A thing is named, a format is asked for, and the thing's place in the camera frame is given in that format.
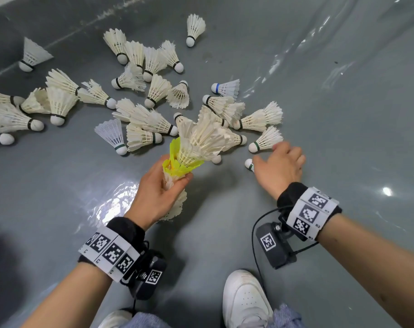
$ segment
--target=person's right arm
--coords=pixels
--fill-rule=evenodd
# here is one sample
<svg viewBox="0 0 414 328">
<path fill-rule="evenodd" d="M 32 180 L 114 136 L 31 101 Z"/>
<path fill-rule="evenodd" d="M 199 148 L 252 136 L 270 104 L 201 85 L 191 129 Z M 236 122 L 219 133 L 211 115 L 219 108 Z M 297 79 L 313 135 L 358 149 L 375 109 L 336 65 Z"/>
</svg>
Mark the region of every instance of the person's right arm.
<svg viewBox="0 0 414 328">
<path fill-rule="evenodd" d="M 300 182 L 305 156 L 282 142 L 263 161 L 253 159 L 260 185 L 276 200 L 292 182 Z M 402 327 L 414 327 L 414 253 L 365 230 L 342 214 L 333 216 L 317 241 Z"/>
</svg>

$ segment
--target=gray floor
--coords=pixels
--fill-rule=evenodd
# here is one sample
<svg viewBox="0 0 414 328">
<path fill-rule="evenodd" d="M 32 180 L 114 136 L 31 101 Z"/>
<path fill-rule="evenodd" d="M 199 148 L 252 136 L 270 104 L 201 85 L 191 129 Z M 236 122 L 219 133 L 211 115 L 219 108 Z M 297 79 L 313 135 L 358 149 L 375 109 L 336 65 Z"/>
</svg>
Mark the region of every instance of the gray floor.
<svg viewBox="0 0 414 328">
<path fill-rule="evenodd" d="M 185 46 L 190 13 L 207 23 L 193 49 Z M 6 72 L 0 90 L 25 95 L 58 67 L 76 82 L 93 78 L 112 97 L 141 103 L 143 95 L 111 87 L 123 70 L 102 40 L 111 27 L 146 46 L 175 41 L 185 72 L 164 73 L 174 85 L 188 81 L 189 118 L 213 82 L 240 78 L 247 115 L 276 100 L 281 132 L 307 156 L 303 182 L 414 251 L 414 0 L 147 0 L 53 45 L 56 58 L 35 72 Z M 175 112 L 167 104 L 158 111 L 169 120 Z M 81 104 L 66 126 L 42 117 L 44 133 L 23 132 L 13 147 L 0 147 L 0 327 L 25 320 L 74 267 L 84 240 L 125 212 L 143 173 L 168 151 L 165 137 L 140 154 L 118 156 L 93 132 L 110 118 L 104 107 Z M 140 308 L 174 327 L 219 325 L 226 277 L 255 269 L 251 227 L 274 207 L 244 168 L 249 157 L 241 147 L 221 165 L 205 163 L 187 188 L 182 215 L 147 233 L 169 266 Z M 397 326 L 320 246 L 278 271 L 259 246 L 256 252 L 272 305 L 288 303 L 309 327 Z M 93 326 L 130 303 L 128 291 L 113 285 Z"/>
</svg>

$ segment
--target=person's left hand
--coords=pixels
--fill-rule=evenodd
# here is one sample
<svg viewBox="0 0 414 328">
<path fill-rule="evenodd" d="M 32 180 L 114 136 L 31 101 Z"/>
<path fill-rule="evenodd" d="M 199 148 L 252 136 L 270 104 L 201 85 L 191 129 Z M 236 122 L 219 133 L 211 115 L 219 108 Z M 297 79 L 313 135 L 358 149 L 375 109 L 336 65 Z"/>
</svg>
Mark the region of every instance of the person's left hand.
<svg viewBox="0 0 414 328">
<path fill-rule="evenodd" d="M 161 156 L 141 178 L 136 197 L 124 215 L 145 231 L 171 210 L 179 194 L 193 178 L 193 174 L 188 173 L 166 191 L 163 188 L 163 162 L 166 159 L 169 159 L 169 154 Z"/>
</svg>

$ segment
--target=person's left arm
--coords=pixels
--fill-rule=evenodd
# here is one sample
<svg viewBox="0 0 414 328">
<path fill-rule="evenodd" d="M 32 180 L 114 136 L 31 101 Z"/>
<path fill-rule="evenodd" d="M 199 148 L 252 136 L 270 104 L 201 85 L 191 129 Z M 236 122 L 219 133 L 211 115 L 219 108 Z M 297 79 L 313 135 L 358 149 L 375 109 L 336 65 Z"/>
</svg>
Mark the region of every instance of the person's left arm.
<svg viewBox="0 0 414 328">
<path fill-rule="evenodd" d="M 161 157 L 140 180 L 136 197 L 124 215 L 143 230 L 147 230 L 166 215 L 179 194 L 193 178 L 192 174 L 163 189 Z M 61 281 L 22 325 L 22 328 L 88 328 L 112 279 L 92 264 L 80 262 Z"/>
</svg>

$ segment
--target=white sneaker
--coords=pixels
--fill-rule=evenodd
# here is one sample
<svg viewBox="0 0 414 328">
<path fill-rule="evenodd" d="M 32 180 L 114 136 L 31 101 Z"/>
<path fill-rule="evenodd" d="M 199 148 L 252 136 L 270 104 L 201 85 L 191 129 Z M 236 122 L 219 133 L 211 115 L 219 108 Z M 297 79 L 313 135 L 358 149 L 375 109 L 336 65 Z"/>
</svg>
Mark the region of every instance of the white sneaker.
<svg viewBox="0 0 414 328">
<path fill-rule="evenodd" d="M 133 318 L 133 314 L 125 310 L 117 310 L 108 314 L 98 328 L 119 328 Z"/>
<path fill-rule="evenodd" d="M 236 270 L 226 279 L 222 312 L 226 328 L 266 327 L 273 317 L 262 286 L 246 270 Z"/>
</svg>

